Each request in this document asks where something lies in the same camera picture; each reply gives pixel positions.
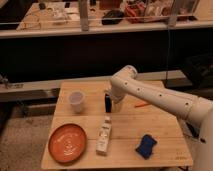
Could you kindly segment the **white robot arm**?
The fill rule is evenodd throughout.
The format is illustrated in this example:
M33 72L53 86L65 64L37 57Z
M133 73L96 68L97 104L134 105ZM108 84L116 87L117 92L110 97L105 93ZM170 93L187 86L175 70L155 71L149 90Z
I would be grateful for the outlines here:
M142 99L200 130L193 171L213 171L213 100L167 88L156 87L136 79L137 70L126 65L111 76L106 90L114 103L126 94Z

